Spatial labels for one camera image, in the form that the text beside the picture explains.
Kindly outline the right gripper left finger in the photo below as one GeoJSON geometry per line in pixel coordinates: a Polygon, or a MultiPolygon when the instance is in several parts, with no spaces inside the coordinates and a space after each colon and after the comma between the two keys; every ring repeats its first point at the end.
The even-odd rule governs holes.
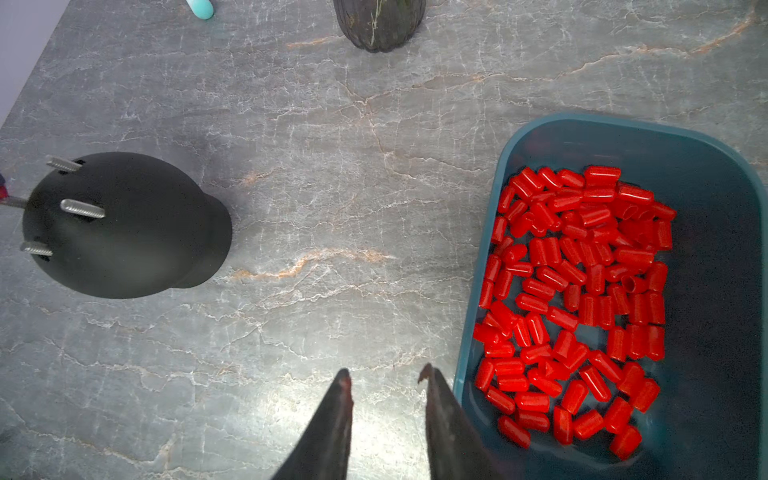
{"type": "Polygon", "coordinates": [[[273,479],[346,479],[353,422],[352,382],[342,368],[273,479]]]}

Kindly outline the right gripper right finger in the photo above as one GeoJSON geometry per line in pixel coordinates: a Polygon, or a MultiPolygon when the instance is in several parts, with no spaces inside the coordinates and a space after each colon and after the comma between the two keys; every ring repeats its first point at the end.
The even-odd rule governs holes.
{"type": "Polygon", "coordinates": [[[428,381],[425,407],[431,479],[503,479],[439,369],[427,363],[418,381],[428,381]]]}

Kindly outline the black dome screw fixture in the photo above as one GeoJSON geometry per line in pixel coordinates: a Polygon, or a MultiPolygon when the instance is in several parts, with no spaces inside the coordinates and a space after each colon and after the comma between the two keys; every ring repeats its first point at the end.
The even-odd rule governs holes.
{"type": "Polygon", "coordinates": [[[31,255],[52,279],[86,295],[130,299],[198,286],[222,266],[232,243],[231,217],[183,171],[130,152],[73,161],[82,168],[52,168],[23,213],[24,241],[53,251],[31,255]],[[100,206],[105,217],[65,213],[63,199],[100,206]]]}

